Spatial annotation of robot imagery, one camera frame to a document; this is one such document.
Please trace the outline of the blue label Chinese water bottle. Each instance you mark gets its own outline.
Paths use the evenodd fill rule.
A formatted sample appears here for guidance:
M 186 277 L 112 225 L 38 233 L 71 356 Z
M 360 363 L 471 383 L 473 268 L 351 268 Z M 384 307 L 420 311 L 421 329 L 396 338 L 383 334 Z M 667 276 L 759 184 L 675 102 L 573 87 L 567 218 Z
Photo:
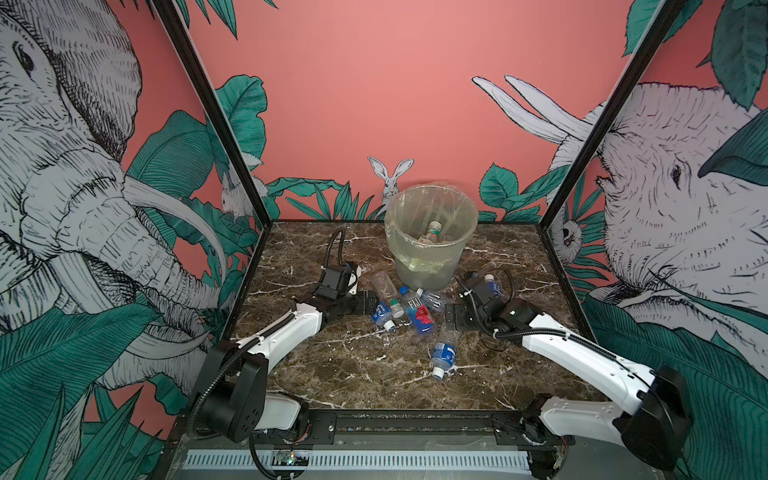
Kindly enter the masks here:
M 498 298 L 504 297 L 504 292 L 503 292 L 501 283 L 496 279 L 496 277 L 493 274 L 490 274 L 490 273 L 485 274 L 484 281 L 496 297 Z

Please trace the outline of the small blue label bottle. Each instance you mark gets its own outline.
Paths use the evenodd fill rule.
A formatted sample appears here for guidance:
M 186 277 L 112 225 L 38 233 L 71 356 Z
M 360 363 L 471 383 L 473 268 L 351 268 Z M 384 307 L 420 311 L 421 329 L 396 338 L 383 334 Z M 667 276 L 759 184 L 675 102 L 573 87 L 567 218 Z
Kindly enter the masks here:
M 395 329 L 394 317 L 391 309 L 383 302 L 379 302 L 371 315 L 371 320 L 375 326 L 387 332 Z

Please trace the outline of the Fiji water bottle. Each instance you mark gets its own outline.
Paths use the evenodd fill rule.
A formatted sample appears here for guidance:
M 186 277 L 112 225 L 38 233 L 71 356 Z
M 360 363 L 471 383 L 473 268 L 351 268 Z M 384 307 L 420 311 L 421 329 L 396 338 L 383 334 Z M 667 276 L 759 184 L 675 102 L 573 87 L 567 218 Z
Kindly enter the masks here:
M 431 334 L 434 330 L 435 322 L 420 297 L 420 290 L 413 291 L 407 286 L 402 286 L 399 293 L 401 305 L 416 332 L 420 335 Z

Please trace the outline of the clear square green-label bottle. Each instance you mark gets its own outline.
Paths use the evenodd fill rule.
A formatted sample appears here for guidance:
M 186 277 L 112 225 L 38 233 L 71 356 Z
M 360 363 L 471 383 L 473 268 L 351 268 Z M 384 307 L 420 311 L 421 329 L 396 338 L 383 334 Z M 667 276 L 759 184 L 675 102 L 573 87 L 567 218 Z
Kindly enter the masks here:
M 372 283 L 379 299 L 390 309 L 392 316 L 395 319 L 401 318 L 405 311 L 399 300 L 399 291 L 389 275 L 379 271 L 373 275 Z

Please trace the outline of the red green label bottle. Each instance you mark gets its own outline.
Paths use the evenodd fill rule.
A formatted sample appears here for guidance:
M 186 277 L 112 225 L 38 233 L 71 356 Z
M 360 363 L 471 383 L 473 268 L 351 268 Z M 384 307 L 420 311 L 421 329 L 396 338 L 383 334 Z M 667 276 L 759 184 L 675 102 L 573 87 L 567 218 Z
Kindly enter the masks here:
M 437 244 L 440 242 L 440 234 L 442 231 L 442 224 L 439 221 L 433 220 L 429 223 L 425 234 L 418 238 L 419 242 L 428 244 Z

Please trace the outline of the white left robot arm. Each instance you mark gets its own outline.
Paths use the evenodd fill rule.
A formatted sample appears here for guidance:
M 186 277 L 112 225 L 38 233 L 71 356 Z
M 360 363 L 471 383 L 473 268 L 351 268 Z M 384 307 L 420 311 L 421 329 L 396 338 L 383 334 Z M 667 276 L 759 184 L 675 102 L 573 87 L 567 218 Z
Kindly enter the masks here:
M 222 340 L 207 354 L 187 414 L 195 440 L 223 436 L 241 442 L 260 430 L 297 431 L 308 423 L 306 405 L 289 394 L 269 394 L 271 370 L 304 340 L 346 315 L 371 315 L 379 304 L 372 290 L 335 299 L 307 294 L 260 332 Z

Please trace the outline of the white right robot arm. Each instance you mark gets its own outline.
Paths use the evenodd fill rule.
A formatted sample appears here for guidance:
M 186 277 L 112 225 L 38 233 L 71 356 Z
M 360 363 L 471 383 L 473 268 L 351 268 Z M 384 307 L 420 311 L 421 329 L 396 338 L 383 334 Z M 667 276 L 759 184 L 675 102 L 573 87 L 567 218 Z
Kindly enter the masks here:
M 675 470 L 693 425 L 681 373 L 625 359 L 570 330 L 538 306 L 519 297 L 503 298 L 485 279 L 458 278 L 456 282 L 462 303 L 447 307 L 447 319 L 464 321 L 472 330 L 541 355 L 606 398 L 575 401 L 539 394 L 502 424 L 502 430 L 522 438 L 534 450 L 529 468 L 535 478 L 557 475 L 573 436 L 613 443 L 657 470 Z

